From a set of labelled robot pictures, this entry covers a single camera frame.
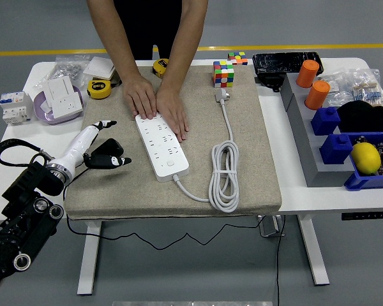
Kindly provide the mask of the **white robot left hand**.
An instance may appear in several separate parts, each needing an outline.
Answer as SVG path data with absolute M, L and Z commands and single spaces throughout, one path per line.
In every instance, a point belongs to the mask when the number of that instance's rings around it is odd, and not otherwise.
M 117 124 L 114 120 L 101 120 L 90 126 L 84 128 L 69 144 L 63 155 L 57 159 L 54 159 L 55 164 L 61 165 L 62 169 L 67 169 L 70 172 L 82 163 L 84 163 L 90 169 L 114 169 L 120 166 L 130 164 L 131 159 L 129 157 L 122 157 L 123 148 L 120 144 L 114 141 L 115 148 L 109 147 L 109 151 L 103 151 L 99 153 L 99 147 L 97 153 L 87 154 L 87 150 L 93 144 L 98 133 L 104 128 L 110 128 Z

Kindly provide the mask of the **person's right hand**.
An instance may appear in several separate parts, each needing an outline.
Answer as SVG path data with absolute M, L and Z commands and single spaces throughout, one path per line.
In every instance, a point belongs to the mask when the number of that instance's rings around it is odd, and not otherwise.
M 153 87 L 141 75 L 124 78 L 123 98 L 133 117 L 140 115 L 142 119 L 152 119 L 157 113 Z

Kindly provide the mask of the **person's left hand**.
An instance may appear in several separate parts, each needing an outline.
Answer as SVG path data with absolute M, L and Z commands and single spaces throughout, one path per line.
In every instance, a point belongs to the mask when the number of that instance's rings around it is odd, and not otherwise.
M 189 123 L 180 92 L 162 85 L 156 94 L 156 107 L 176 135 L 178 142 L 186 140 Z

